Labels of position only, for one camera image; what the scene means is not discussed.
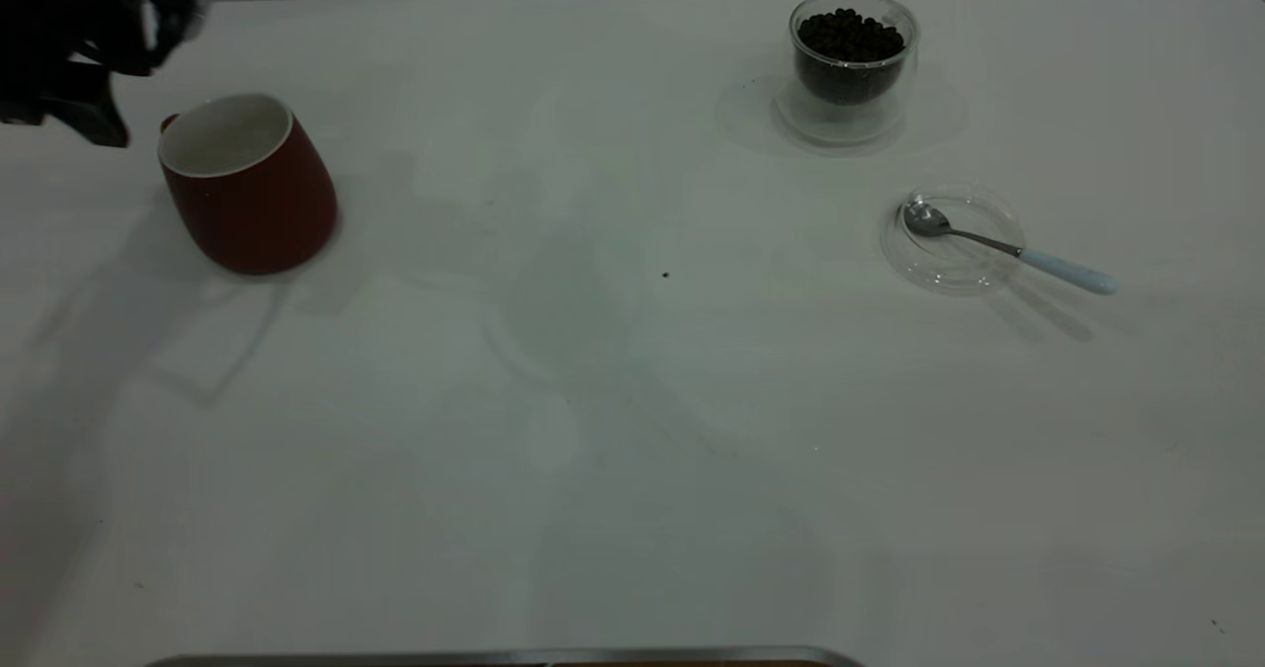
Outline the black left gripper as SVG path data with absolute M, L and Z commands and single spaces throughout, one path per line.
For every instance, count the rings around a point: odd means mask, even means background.
M 126 148 L 110 72 L 153 73 L 196 35 L 209 3 L 3 0 L 1 122 L 54 119 L 94 146 Z

